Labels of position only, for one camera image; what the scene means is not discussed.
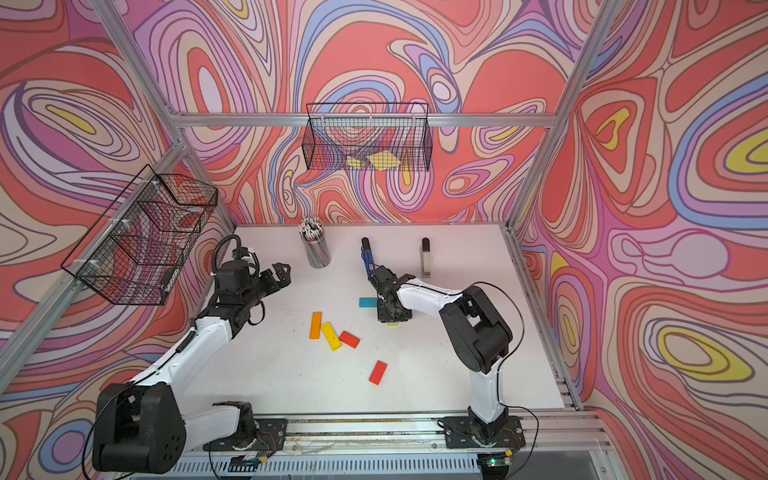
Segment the wire basket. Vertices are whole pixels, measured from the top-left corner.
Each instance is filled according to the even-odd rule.
[[[315,103],[306,109],[307,170],[429,171],[428,104]]]
[[[212,185],[153,172],[93,253],[65,266],[88,231],[61,268],[115,305],[164,305],[217,202]]]

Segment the blue block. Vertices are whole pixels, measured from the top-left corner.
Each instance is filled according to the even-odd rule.
[[[360,298],[360,308],[376,308],[376,299]]]

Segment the mounting plate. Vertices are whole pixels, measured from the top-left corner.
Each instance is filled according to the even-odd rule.
[[[283,444],[286,441],[286,428],[288,421],[285,419],[255,419],[256,426],[259,432],[259,437],[253,445],[247,449],[248,452],[268,452],[268,451],[280,451],[283,449]],[[228,440],[218,439],[213,440],[210,444],[203,445],[203,450],[212,452],[235,452],[233,447],[239,449],[248,446],[251,439],[246,440]]]
[[[445,425],[445,446],[449,449],[498,449],[509,448],[513,452],[525,447],[525,435],[523,434],[520,417],[510,415],[504,422],[504,426],[491,439],[487,445],[480,445],[475,441],[469,428],[469,417],[443,417]]]

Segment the black cable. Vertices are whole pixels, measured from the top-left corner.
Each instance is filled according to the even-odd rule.
[[[216,472],[216,469],[214,468],[214,461],[210,457],[210,444],[211,443],[213,443],[213,440],[208,442],[208,463],[210,463],[210,470],[214,473],[216,478],[218,478],[218,480],[221,480],[221,477],[219,476],[219,474]]]
[[[504,406],[505,406],[505,407],[509,407],[510,409],[523,409],[523,410],[525,410],[526,412],[528,412],[528,413],[530,413],[531,415],[533,415],[533,418],[535,418],[535,419],[536,419],[536,433],[533,435],[533,443],[531,443],[531,451],[530,451],[530,452],[528,452],[528,456],[527,456],[527,457],[525,457],[525,460],[523,461],[523,464],[522,464],[522,465],[520,465],[520,466],[518,467],[518,469],[517,469],[517,470],[515,470],[514,472],[512,472],[512,473],[508,474],[508,475],[505,477],[505,478],[512,478],[514,475],[516,475],[516,474],[517,474],[517,472],[520,472],[520,471],[523,469],[523,467],[525,467],[525,464],[527,464],[527,463],[528,463],[528,460],[530,460],[530,459],[531,459],[531,457],[533,456],[533,449],[534,449],[534,447],[536,446],[536,439],[538,438],[538,417],[536,416],[536,414],[535,414],[535,413],[533,413],[531,410],[528,410],[528,409],[526,409],[525,407],[521,407],[521,406],[507,406],[507,405],[504,405]]]
[[[515,470],[514,472],[512,472],[511,474],[506,476],[506,478],[511,478],[513,475],[517,474],[517,472],[520,472],[523,469],[523,467],[525,467],[525,464],[528,463],[528,460],[531,459],[531,456],[533,455],[533,449],[536,446],[536,440],[538,439],[538,417],[536,416],[536,414],[533,413],[531,410],[526,409],[525,407],[522,407],[522,406],[512,406],[512,405],[507,405],[507,404],[503,403],[502,402],[501,393],[499,392],[499,384],[500,383],[499,383],[498,379],[499,379],[499,375],[501,374],[501,371],[502,371],[502,366],[504,365],[504,362],[510,356],[512,356],[513,353],[518,351],[518,348],[520,348],[520,345],[522,345],[523,339],[525,338],[525,321],[523,320],[523,314],[520,312],[520,309],[518,308],[518,304],[515,303],[515,301],[504,290],[502,290],[500,287],[494,285],[493,283],[488,283],[488,282],[474,282],[472,285],[479,285],[479,284],[492,286],[496,290],[498,290],[499,292],[504,293],[504,296],[507,297],[507,299],[512,303],[512,305],[515,306],[515,310],[518,311],[518,315],[520,316],[520,323],[522,324],[522,327],[523,327],[523,331],[520,334],[520,340],[518,341],[518,344],[515,346],[514,349],[512,349],[512,351],[510,353],[508,353],[507,355],[504,356],[504,358],[498,364],[498,368],[496,369],[496,400],[498,401],[499,405],[507,407],[508,409],[523,409],[526,412],[528,412],[531,415],[533,415],[533,418],[536,419],[536,433],[533,435],[533,443],[531,444],[531,451],[528,453],[528,456],[523,461],[523,464],[520,465],[520,467],[517,470]]]
[[[442,295],[446,295],[446,296],[461,296],[461,295],[464,295],[464,292],[460,292],[460,293],[448,293],[448,292],[442,292],[442,291],[440,291],[440,290],[437,290],[437,289],[434,289],[434,288],[429,288],[429,287],[428,287],[428,286],[426,286],[426,285],[417,285],[417,284],[415,284],[415,283],[408,283],[408,282],[405,282],[403,285],[417,286],[418,288],[424,288],[424,289],[427,289],[427,290],[431,290],[431,291],[433,291],[433,292],[437,292],[437,293],[440,293],[440,294],[442,294]]]
[[[250,255],[253,258],[253,262],[256,264],[254,265],[254,267],[256,268],[256,274],[254,274],[253,276],[259,276],[259,268],[261,267],[261,265],[259,265],[259,257],[257,257],[254,252],[251,252]]]
[[[256,323],[253,323],[250,321],[250,317],[248,318],[248,325],[256,326],[259,323],[262,323],[264,321],[264,317],[266,316],[266,308],[264,308],[264,302],[259,300],[259,303],[257,305],[261,305],[261,320],[259,320]]]
[[[523,328],[523,331],[522,331],[522,333],[520,334],[520,340],[518,341],[518,344],[517,344],[517,345],[515,345],[515,348],[514,348],[514,349],[512,349],[512,351],[511,351],[510,353],[507,353],[507,354],[504,356],[504,358],[503,358],[503,359],[501,360],[501,362],[498,364],[498,368],[496,369],[496,399],[498,400],[499,404],[501,404],[502,406],[505,406],[505,407],[509,407],[509,405],[504,405],[504,403],[502,403],[502,395],[501,395],[501,393],[498,391],[498,386],[499,386],[499,381],[498,381],[498,378],[499,378],[499,375],[501,374],[501,371],[502,371],[502,366],[504,365],[504,362],[506,362],[506,361],[507,361],[507,359],[508,359],[510,356],[512,356],[512,354],[513,354],[513,353],[515,353],[515,352],[517,352],[517,351],[518,351],[518,349],[520,348],[520,345],[522,345],[522,343],[523,343],[523,339],[525,338],[525,321],[523,320],[523,314],[520,312],[520,309],[518,308],[518,304],[517,304],[517,303],[515,303],[515,301],[514,301],[514,300],[513,300],[513,299],[512,299],[512,298],[511,298],[511,297],[510,297],[510,296],[509,296],[509,295],[508,295],[508,294],[507,294],[507,293],[506,293],[504,290],[502,290],[500,287],[498,287],[498,286],[494,285],[493,283],[488,283],[488,282],[474,282],[472,285],[488,285],[488,286],[492,286],[492,287],[494,287],[494,288],[495,288],[496,290],[498,290],[499,292],[501,292],[501,293],[504,293],[504,296],[506,296],[506,297],[507,297],[507,300],[509,300],[509,301],[512,303],[513,307],[515,308],[515,310],[517,310],[517,311],[518,311],[518,315],[520,316],[520,324],[522,325],[522,328]]]
[[[91,435],[93,435],[94,429],[96,428],[96,424],[98,423],[99,419],[104,414],[104,412],[107,411],[107,407],[109,406],[109,404],[112,403],[118,396],[120,396],[122,393],[124,393],[126,390],[128,390],[132,386],[134,386],[134,385],[136,385],[138,383],[143,382],[144,380],[148,379],[149,377],[151,377],[152,375],[154,375],[155,373],[160,371],[165,366],[166,363],[170,362],[170,359],[172,359],[172,358],[174,358],[174,356],[176,356],[177,353],[178,352],[175,352],[175,351],[173,353],[171,353],[171,355],[168,358],[166,358],[165,361],[159,367],[157,367],[155,370],[152,371],[152,373],[150,373],[149,375],[145,376],[143,379],[138,380],[136,382],[129,382],[128,385],[124,389],[122,389],[120,392],[115,393],[112,396],[112,398],[110,398],[104,404],[104,408],[101,409],[101,411],[96,415],[96,418],[94,419],[94,422],[91,425],[91,429],[88,430],[88,434],[85,436],[85,443],[83,444],[83,453],[82,453],[82,455],[80,457],[80,469],[83,471],[83,476],[85,477],[85,480],[93,480],[91,477],[88,476],[88,473],[85,471],[85,449],[88,447],[88,440],[91,439]],[[133,473],[129,473],[127,475],[123,475],[120,478],[116,478],[115,480],[121,480],[122,478],[128,478],[131,475],[133,475]]]
[[[224,245],[227,245],[230,240],[235,240],[235,254],[240,255],[240,247],[243,246],[243,244],[240,242],[240,237],[232,233],[231,235],[227,235],[226,237],[219,240],[219,243],[217,243],[216,247],[214,248],[214,254],[210,256],[210,271],[214,275],[219,270],[219,267],[216,265],[217,259],[219,257],[219,250],[221,250],[221,247]]]

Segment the yellow object in basket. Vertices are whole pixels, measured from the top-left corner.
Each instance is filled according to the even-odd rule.
[[[352,168],[362,168],[362,162],[354,157],[347,156],[346,166]]]
[[[368,161],[373,164],[377,170],[386,170],[387,168],[397,167],[400,165],[400,160],[389,150],[380,151],[379,153],[368,156]]]

